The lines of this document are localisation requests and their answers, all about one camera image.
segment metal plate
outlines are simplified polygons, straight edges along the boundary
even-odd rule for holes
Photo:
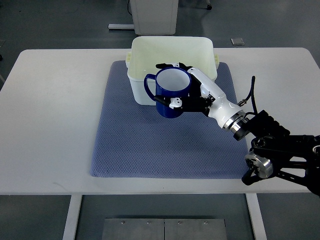
[[[106,218],[102,240],[164,240],[164,220],[146,218]]]
[[[230,38],[233,46],[243,46],[245,45],[244,40],[241,37]]]
[[[227,240],[224,219],[106,218],[102,240]]]
[[[165,240],[227,240],[224,219],[166,219]]]

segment blue mug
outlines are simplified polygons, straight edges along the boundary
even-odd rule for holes
[[[156,75],[147,74],[144,78],[144,89],[148,96],[155,100],[155,96],[148,87],[148,79],[155,80],[155,94],[164,97],[176,98],[187,97],[191,85],[191,76],[179,67],[166,67],[161,69]],[[156,104],[158,113],[168,119],[179,117],[183,112],[176,111],[160,102]]]

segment black cable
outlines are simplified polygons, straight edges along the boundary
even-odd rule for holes
[[[256,76],[252,76],[250,96],[251,96],[251,102],[252,102],[253,112],[257,115],[257,114],[258,114],[258,110],[257,110],[257,105],[256,105],[255,95],[254,95],[255,82],[256,82]]]
[[[256,116],[257,114],[254,113],[254,112],[248,111],[248,112],[244,115],[244,117],[246,118],[248,115],[254,115],[254,116]]]
[[[126,9],[127,9],[128,13],[132,16],[131,12],[129,11],[129,3],[130,3],[130,0],[128,0],[128,4],[126,5]]]

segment cable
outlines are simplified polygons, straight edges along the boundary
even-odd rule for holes
[[[127,9],[128,13],[132,16],[131,12],[129,11],[129,3],[130,3],[130,0],[128,0],[128,4],[126,5],[126,9]]]
[[[256,105],[255,95],[254,95],[255,82],[256,82],[256,76],[252,76],[250,96],[251,96],[251,102],[252,102],[253,112],[257,115],[257,114],[258,114],[258,110],[257,110],[257,105]]]

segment screw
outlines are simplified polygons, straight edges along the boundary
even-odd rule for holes
[[[315,146],[313,148],[313,152],[314,152],[315,155],[320,156],[320,146],[319,145]]]

